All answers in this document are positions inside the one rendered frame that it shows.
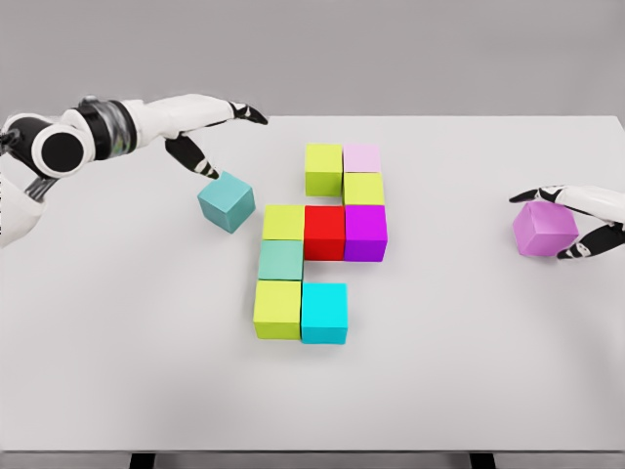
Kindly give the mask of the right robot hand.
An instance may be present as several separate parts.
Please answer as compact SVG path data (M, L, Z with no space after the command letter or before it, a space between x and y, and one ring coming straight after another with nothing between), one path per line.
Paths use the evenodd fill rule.
M559 251L559 260L595 257L625 245L625 192L596 186L543 186L511 196L510 203L542 200L602 220L604 224Z

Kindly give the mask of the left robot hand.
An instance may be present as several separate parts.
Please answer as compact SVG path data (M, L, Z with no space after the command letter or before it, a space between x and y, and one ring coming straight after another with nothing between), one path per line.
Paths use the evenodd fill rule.
M219 172L188 135L198 129L221 125L229 120L246 120L268 125L268 119L248 104L214 97L187 94L162 103L169 123L164 134L166 151L187 170L217 180Z

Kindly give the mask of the orchid pink block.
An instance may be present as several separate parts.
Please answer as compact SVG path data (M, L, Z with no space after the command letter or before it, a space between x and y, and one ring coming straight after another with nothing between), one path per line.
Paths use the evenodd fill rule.
M579 236L573 212L548 201L527 202L513 222L517 249L523 256L552 257Z

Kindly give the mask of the teal block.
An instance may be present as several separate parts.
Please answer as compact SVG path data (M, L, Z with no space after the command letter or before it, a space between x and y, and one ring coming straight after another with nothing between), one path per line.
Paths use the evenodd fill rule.
M229 234L236 232L256 209L252 187L229 172L209 183L197 199L203 216Z

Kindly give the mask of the yellow-green block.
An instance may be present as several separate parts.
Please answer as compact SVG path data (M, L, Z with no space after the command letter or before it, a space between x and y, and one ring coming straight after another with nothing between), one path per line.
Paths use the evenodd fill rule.
M384 205L384 186L379 172L347 172L343 178L345 205Z
M305 190L307 196L338 197L343 186L343 148L337 144L307 144Z
M300 281L259 279L253 311L257 337L265 340L300 340L301 303Z
M263 240L304 240L305 206L270 204L265 207Z

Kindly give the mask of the pale pink block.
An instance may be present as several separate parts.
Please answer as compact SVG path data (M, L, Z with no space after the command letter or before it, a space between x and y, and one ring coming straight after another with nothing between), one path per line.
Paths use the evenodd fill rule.
M346 173L380 173L380 150L373 144L343 145L343 168Z

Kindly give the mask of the sea-green block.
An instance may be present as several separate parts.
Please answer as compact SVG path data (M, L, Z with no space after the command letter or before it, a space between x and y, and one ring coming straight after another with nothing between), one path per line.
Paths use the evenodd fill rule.
M258 279L301 281L304 274L304 243L301 240L263 240Z

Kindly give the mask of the red block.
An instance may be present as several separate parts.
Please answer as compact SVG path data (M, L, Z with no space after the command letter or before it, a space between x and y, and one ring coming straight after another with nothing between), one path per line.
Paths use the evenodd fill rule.
M304 258L307 261L342 261L346 243L342 205L306 205Z

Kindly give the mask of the purple block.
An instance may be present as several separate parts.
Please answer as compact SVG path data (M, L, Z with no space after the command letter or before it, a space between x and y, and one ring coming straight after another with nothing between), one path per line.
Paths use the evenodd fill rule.
M388 244L386 207L384 205L346 205L347 262L382 262Z

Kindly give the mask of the cyan block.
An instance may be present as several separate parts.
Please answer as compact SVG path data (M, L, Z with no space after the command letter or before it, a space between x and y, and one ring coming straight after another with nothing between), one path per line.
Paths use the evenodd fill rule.
M345 283L304 282L301 340L305 344L345 344L349 329Z

